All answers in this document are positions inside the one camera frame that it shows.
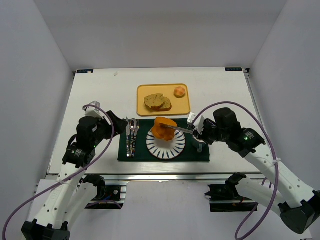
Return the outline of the metal kitchen tongs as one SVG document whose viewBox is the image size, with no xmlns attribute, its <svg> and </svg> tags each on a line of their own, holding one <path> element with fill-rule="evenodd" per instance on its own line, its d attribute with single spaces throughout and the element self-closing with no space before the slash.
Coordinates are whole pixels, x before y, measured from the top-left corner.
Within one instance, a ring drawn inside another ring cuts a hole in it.
<svg viewBox="0 0 320 240">
<path fill-rule="evenodd" d="M 182 128 L 182 127 L 178 127 L 178 126 L 167 125 L 164 123 L 161 123 L 160 126 L 162 128 L 174 129 L 175 131 L 180 131 L 180 132 L 183 132 L 186 134 L 191 134 L 191 135 L 193 135 L 197 131 L 196 129 L 186 129 L 186 128 Z"/>
</svg>

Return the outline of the round orange bread loaf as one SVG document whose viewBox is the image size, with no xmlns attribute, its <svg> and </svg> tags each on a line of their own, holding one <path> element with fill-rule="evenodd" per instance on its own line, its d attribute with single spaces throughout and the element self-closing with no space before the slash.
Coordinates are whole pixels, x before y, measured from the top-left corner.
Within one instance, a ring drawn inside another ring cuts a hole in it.
<svg viewBox="0 0 320 240">
<path fill-rule="evenodd" d="M 154 126 L 152 127 L 151 131 L 152 134 L 160 140 L 171 141 L 175 137 L 175 129 L 164 127 L 162 124 L 177 127 L 177 123 L 169 118 L 166 117 L 156 117 L 154 120 Z"/>
</svg>

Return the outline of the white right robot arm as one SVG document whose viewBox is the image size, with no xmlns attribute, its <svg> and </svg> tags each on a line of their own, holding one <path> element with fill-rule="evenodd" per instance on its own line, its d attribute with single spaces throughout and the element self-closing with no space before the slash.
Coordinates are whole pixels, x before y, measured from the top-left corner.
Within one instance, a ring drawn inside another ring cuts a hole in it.
<svg viewBox="0 0 320 240">
<path fill-rule="evenodd" d="M 320 193 L 297 177 L 281 159 L 273 157 L 271 145 L 251 128 L 241 127 L 228 107 L 213 113 L 214 119 L 190 114 L 188 126 L 200 142 L 225 143 L 230 150 L 254 165 L 269 182 L 268 189 L 236 172 L 225 182 L 225 193 L 246 197 L 276 213 L 294 233 L 303 234 L 320 217 Z"/>
</svg>

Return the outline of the seeded bread slice top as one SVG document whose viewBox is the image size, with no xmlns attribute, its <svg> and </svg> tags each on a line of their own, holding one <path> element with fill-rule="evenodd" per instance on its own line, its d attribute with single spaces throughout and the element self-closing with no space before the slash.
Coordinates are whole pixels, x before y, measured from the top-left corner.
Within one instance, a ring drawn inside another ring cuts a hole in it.
<svg viewBox="0 0 320 240">
<path fill-rule="evenodd" d="M 150 109 L 160 108 L 165 102 L 164 95 L 162 93 L 148 95 L 143 101 L 144 104 Z"/>
</svg>

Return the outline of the seeded bread slice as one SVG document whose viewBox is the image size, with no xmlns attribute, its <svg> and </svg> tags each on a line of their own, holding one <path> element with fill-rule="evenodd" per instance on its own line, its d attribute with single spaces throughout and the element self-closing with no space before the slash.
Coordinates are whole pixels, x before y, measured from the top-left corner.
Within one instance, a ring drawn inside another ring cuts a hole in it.
<svg viewBox="0 0 320 240">
<path fill-rule="evenodd" d="M 143 101 L 144 104 L 150 109 L 160 108 L 165 102 L 164 95 L 162 93 L 148 95 Z"/>
<path fill-rule="evenodd" d="M 160 112 L 170 111 L 172 109 L 171 100 L 167 97 L 164 97 L 163 100 L 163 104 L 157 110 Z"/>
</svg>

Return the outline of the seeded bread slice bottom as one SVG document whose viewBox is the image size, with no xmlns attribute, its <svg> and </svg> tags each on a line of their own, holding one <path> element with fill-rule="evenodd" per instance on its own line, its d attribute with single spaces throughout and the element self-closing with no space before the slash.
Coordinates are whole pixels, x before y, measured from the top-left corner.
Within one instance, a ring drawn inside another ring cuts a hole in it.
<svg viewBox="0 0 320 240">
<path fill-rule="evenodd" d="M 172 109 L 171 100 L 167 97 L 164 97 L 163 100 L 163 104 L 157 110 L 160 112 L 170 111 Z"/>
</svg>

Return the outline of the small round bread roll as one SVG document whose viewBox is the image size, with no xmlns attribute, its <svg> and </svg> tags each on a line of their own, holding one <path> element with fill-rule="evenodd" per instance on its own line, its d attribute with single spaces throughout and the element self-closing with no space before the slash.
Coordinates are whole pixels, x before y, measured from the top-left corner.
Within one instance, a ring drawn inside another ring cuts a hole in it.
<svg viewBox="0 0 320 240">
<path fill-rule="evenodd" d="M 173 94 L 176 98 L 182 98 L 186 95 L 186 89 L 182 86 L 178 86 L 174 89 Z"/>
</svg>

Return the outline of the grey ceramic mug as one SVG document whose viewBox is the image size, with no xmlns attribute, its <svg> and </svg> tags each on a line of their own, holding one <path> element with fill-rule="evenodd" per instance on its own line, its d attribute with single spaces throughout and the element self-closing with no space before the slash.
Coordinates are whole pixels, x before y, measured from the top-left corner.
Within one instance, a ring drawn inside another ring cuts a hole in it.
<svg viewBox="0 0 320 240">
<path fill-rule="evenodd" d="M 197 150 L 198 153 L 201 153 L 206 146 L 206 143 L 202 140 L 193 139 L 192 146 Z"/>
</svg>

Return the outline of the dark green placemat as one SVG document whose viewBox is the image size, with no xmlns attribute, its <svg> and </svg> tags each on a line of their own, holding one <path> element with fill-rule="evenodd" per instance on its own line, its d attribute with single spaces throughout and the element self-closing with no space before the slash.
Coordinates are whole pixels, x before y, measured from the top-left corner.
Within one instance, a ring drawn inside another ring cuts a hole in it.
<svg viewBox="0 0 320 240">
<path fill-rule="evenodd" d="M 120 162 L 139 162 L 139 163 L 153 163 L 153 162 L 204 162 L 210 161 L 210 149 L 206 144 L 203 151 L 198 153 L 192 145 L 193 137 L 190 134 L 184 133 L 186 139 L 186 145 L 183 152 L 172 160 L 160 160 L 154 157 L 147 149 L 146 138 L 147 133 L 154 126 L 154 119 L 140 119 L 140 128 L 137 133 L 135 155 L 134 157 L 127 157 L 126 147 L 126 133 L 120 135 L 118 158 Z"/>
</svg>

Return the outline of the yellow serving tray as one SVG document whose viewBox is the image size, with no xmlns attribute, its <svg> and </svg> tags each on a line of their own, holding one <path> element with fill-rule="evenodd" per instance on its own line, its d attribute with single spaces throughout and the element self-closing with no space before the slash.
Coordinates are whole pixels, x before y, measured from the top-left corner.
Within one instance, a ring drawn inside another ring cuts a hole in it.
<svg viewBox="0 0 320 240">
<path fill-rule="evenodd" d="M 182 87 L 185 94 L 182 97 L 176 97 L 174 90 Z M 144 98 L 152 94 L 163 94 L 171 101 L 171 109 L 166 111 L 154 110 L 147 107 Z M 141 117 L 151 116 L 184 116 L 191 112 L 188 86 L 183 83 L 166 84 L 143 84 L 137 87 L 136 92 L 136 112 Z"/>
</svg>

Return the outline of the blue striped white plate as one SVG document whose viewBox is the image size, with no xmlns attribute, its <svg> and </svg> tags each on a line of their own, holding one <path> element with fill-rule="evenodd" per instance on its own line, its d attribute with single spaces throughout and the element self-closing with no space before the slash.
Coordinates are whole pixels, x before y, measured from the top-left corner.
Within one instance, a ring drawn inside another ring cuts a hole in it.
<svg viewBox="0 0 320 240">
<path fill-rule="evenodd" d="M 157 139 L 152 128 L 146 136 L 146 147 L 148 151 L 159 160 L 173 160 L 177 158 L 185 149 L 186 137 L 183 132 L 176 130 L 171 141 Z"/>
</svg>

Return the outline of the blue label sticker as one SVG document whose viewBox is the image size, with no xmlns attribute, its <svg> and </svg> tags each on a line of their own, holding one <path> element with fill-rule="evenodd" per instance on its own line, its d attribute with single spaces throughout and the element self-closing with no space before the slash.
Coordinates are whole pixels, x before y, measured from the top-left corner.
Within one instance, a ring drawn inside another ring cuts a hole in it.
<svg viewBox="0 0 320 240">
<path fill-rule="evenodd" d="M 226 72 L 242 72 L 243 69 L 241 67 L 225 67 Z"/>
<path fill-rule="evenodd" d="M 93 69 L 78 69 L 76 71 L 77 74 L 92 74 L 93 72 Z"/>
</svg>

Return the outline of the blue label sticker right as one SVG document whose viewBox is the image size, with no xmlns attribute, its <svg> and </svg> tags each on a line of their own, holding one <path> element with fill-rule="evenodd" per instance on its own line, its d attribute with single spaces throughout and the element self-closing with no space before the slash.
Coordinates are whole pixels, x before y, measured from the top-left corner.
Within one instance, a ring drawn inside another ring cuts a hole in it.
<svg viewBox="0 0 320 240">
<path fill-rule="evenodd" d="M 242 72 L 243 69 L 241 67 L 225 67 L 226 72 Z"/>
</svg>

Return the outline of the aluminium table front rail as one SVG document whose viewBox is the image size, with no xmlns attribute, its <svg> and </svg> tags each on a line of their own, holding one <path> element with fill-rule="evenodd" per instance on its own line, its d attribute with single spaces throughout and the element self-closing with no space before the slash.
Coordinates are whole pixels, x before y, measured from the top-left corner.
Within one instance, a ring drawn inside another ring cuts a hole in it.
<svg viewBox="0 0 320 240">
<path fill-rule="evenodd" d="M 106 181 L 225 181 L 233 173 L 215 174 L 99 174 Z"/>
</svg>

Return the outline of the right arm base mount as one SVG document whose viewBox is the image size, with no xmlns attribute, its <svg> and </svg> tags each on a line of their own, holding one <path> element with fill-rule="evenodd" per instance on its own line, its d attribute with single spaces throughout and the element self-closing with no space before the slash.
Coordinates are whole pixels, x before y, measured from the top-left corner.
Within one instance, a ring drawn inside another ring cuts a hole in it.
<svg viewBox="0 0 320 240">
<path fill-rule="evenodd" d="M 240 180 L 246 178 L 245 174 L 236 172 L 223 184 L 208 185 L 208 192 L 204 196 L 209 200 L 210 211 L 212 213 L 256 212 L 258 204 L 239 195 L 236 189 Z"/>
</svg>

